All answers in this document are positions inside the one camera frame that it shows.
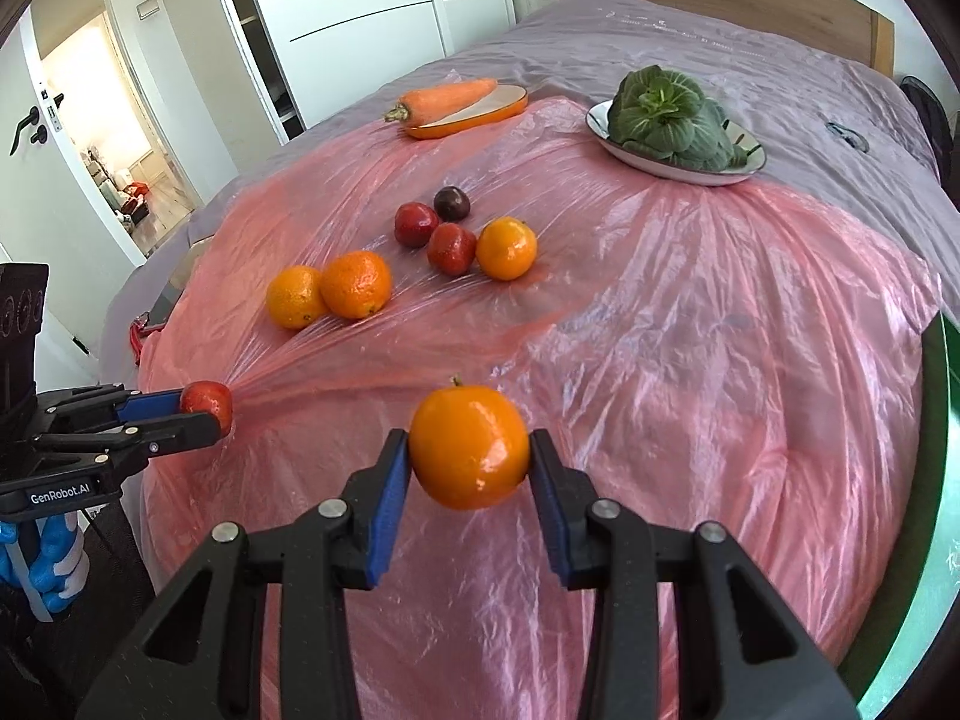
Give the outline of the blue gloved hand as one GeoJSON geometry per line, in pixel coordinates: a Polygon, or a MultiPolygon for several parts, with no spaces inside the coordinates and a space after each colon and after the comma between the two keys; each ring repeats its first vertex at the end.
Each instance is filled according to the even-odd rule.
{"type": "Polygon", "coordinates": [[[49,614],[59,614],[85,588],[89,574],[85,537],[75,512],[44,518],[37,533],[39,553],[29,564],[29,585],[49,614]]]}

